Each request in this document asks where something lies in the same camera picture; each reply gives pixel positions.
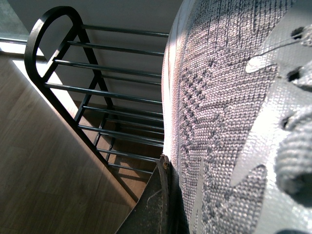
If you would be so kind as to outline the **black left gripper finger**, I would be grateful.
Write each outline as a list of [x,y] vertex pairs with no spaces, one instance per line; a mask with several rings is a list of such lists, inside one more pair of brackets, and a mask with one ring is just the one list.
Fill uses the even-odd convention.
[[141,198],[116,233],[189,233],[178,175],[166,155],[156,161]]

